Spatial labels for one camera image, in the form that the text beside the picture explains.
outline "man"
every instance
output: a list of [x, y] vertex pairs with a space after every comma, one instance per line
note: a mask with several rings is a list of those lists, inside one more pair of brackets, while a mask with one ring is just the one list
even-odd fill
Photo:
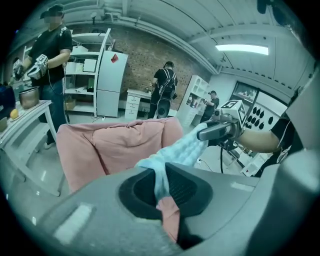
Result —
[[157, 104], [160, 99], [159, 88], [165, 83], [168, 78], [174, 80], [174, 86], [178, 85], [178, 79], [176, 73], [173, 71], [174, 64], [171, 61], [167, 61], [162, 69], [159, 69], [153, 77], [151, 86], [154, 87], [154, 91], [151, 95], [150, 111], [148, 119], [152, 119], [157, 111]]
[[203, 116], [201, 117], [200, 123], [208, 121], [219, 106], [220, 100], [215, 90], [212, 90], [210, 92], [210, 97], [211, 101], [206, 100], [204, 102], [206, 104], [206, 107]]
[[[296, 100], [303, 89], [303, 87], [300, 87], [295, 91], [288, 107]], [[262, 165], [255, 175], [256, 177], [260, 177], [267, 166], [279, 164], [288, 155], [303, 149], [299, 135], [286, 113], [282, 114], [270, 131], [254, 131], [244, 128], [236, 141], [253, 152], [273, 153]]]
[[[64, 15], [64, 7], [61, 4], [56, 4], [41, 14], [40, 19], [44, 19], [48, 29], [35, 41], [22, 64], [23, 72], [25, 72], [41, 54], [47, 56], [47, 71], [44, 76], [40, 79], [32, 78], [31, 82], [32, 86], [39, 86], [41, 100], [52, 101], [49, 109], [56, 131], [60, 125], [66, 123], [62, 80], [65, 76], [63, 63], [69, 60], [72, 50], [71, 32], [62, 22]], [[40, 121], [46, 122], [46, 118], [42, 116]], [[45, 149], [50, 148], [55, 142], [50, 131], [47, 135]]]

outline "white desk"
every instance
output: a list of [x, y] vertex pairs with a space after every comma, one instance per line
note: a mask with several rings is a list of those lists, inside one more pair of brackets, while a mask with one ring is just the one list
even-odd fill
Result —
[[[139, 104], [140, 100], [146, 99], [151, 100], [151, 93], [143, 92], [140, 90], [127, 90], [128, 96], [126, 99], [126, 105], [125, 105], [125, 118], [130, 120], [137, 119], [138, 110], [139, 110]], [[176, 110], [170, 109], [168, 116], [175, 117], [177, 114]]]
[[[43, 190], [54, 196], [59, 196], [59, 191], [49, 184], [44, 184], [34, 175], [32, 170], [27, 167], [27, 162], [31, 154], [49, 129], [54, 140], [57, 138], [57, 133], [50, 115], [50, 104], [50, 100], [41, 100], [38, 105], [24, 110], [24, 114], [17, 120], [8, 120], [8, 127], [3, 132], [0, 132], [0, 152], [1, 155], [7, 156], [10, 162], [16, 167], [16, 169], [14, 168], [13, 170], [23, 182], [27, 177]], [[23, 108], [19, 102], [16, 103], [16, 108], [19, 113], [22, 113]], [[42, 114], [45, 114], [47, 123], [41, 123], [39, 121], [39, 117]], [[27, 128], [31, 128], [30, 132], [23, 134]]]

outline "white wall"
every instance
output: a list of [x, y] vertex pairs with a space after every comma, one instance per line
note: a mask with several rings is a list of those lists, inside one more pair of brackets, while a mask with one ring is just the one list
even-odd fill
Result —
[[216, 91], [216, 94], [220, 99], [220, 106], [230, 99], [236, 83], [237, 78], [234, 75], [220, 73], [211, 76], [209, 82], [210, 90]]
[[266, 107], [277, 116], [281, 116], [287, 109], [286, 105], [283, 105], [280, 101], [270, 97], [269, 95], [259, 92], [256, 98], [256, 103]]

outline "white pipe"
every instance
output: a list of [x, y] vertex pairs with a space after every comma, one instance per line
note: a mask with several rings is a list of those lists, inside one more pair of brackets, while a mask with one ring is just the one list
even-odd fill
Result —
[[[147, 23], [145, 21], [139, 20], [137, 23], [137, 19], [123, 17], [120, 12], [107, 12], [107, 13], [110, 15], [112, 14], [112, 17], [113, 17], [113, 15], [117, 16], [119, 19], [118, 21], [111, 22], [111, 24], [123, 25], [126, 27], [139, 29], [144, 32], [153, 34], [157, 37], [160, 37], [160, 38], [172, 43], [173, 45], [175, 45], [176, 47], [185, 51], [186, 53], [188, 53], [190, 56], [195, 58], [199, 63], [201, 63], [212, 74], [218, 75], [220, 73], [200, 52], [198, 52], [194, 47], [192, 47], [190, 44], [185, 42], [180, 37], [168, 32], [158, 26]], [[91, 23], [90, 21], [79, 21], [79, 22], [68, 23], [67, 25], [69, 25], [69, 26], [70, 25], [83, 25], [83, 24], [90, 24], [90, 23]], [[96, 24], [108, 24], [110, 22], [96, 21], [95, 23]]]

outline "cooking pot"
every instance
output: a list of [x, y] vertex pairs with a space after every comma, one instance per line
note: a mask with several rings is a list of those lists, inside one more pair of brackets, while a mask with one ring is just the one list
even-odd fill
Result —
[[37, 105], [39, 103], [39, 86], [21, 91], [19, 100], [24, 109], [30, 109]]

